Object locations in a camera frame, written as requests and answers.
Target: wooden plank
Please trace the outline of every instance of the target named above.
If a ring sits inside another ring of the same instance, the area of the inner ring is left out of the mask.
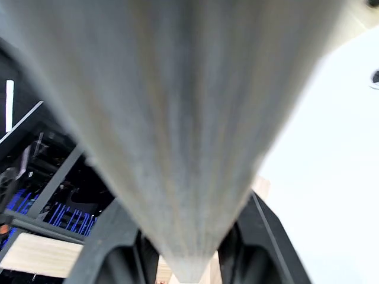
[[[52,277],[67,277],[82,250],[80,244],[22,233],[0,267]]]

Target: black metal frame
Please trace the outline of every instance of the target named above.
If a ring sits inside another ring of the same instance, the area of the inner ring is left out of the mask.
[[[40,113],[42,107],[43,102],[39,102],[37,105],[35,105],[34,108],[32,108],[25,115],[25,117],[0,140],[0,159],[6,157],[7,154],[12,150],[14,145],[19,143],[22,139],[25,139],[29,131],[41,122]],[[31,208],[29,209],[27,215],[23,215],[12,210],[5,209],[6,205],[9,203],[13,194],[15,193],[17,183],[20,179],[20,176],[18,176],[19,173],[9,171],[7,177],[8,181],[5,185],[7,188],[3,194],[2,199],[0,200],[0,225],[8,224],[10,227],[15,227],[17,229],[16,232],[9,237],[6,245],[0,251],[0,262],[8,252],[9,248],[12,246],[13,242],[16,240],[17,236],[20,233],[26,231],[30,231],[32,233],[40,234],[46,237],[55,238],[62,241],[83,244],[84,236],[37,220],[39,213],[42,211],[45,204],[54,194],[56,188],[65,178],[66,174],[68,173],[68,171],[70,171],[77,159],[79,159],[81,154],[82,152],[77,146],[67,157],[67,159],[63,162],[58,171],[53,175],[46,187],[42,190],[35,203],[33,203]],[[6,234],[3,236],[0,235],[0,239],[7,237],[8,236]]]
[[[23,139],[28,132],[27,129],[38,123],[41,105],[42,103],[36,105],[0,140],[0,158],[7,155],[7,151],[10,151],[16,142]],[[17,188],[19,178],[18,173],[7,173],[7,191],[0,203],[0,225],[8,224],[18,229],[0,251],[0,261],[18,235],[30,231],[62,241],[84,244],[65,284],[153,284],[159,254],[116,199],[101,214],[91,235],[86,239],[80,234],[36,219],[81,154],[81,150],[76,146],[27,215],[5,209]],[[278,217],[254,193],[221,243],[218,252],[224,284],[310,283]]]

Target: black metal bar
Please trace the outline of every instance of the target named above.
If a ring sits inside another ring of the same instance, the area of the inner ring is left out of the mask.
[[[5,215],[12,216],[12,227],[21,228],[32,233],[41,234],[45,237],[55,238],[61,241],[68,241],[75,244],[83,244],[85,237],[83,235],[55,227],[46,222],[36,220],[12,210],[5,210]]]
[[[58,188],[60,183],[65,179],[66,175],[68,174],[72,166],[76,163],[76,161],[79,159],[82,153],[83,153],[82,150],[78,146],[76,146],[72,150],[71,154],[63,162],[63,164],[55,173],[55,175],[52,177],[52,179],[48,182],[48,184],[42,190],[40,196],[30,207],[27,213],[29,217],[32,217],[32,218],[38,217],[39,213],[42,211],[44,206],[52,197],[52,195],[54,194],[55,190]]]
[[[13,147],[33,129],[41,119],[43,102],[38,102],[25,116],[0,139],[0,160],[8,155]]]

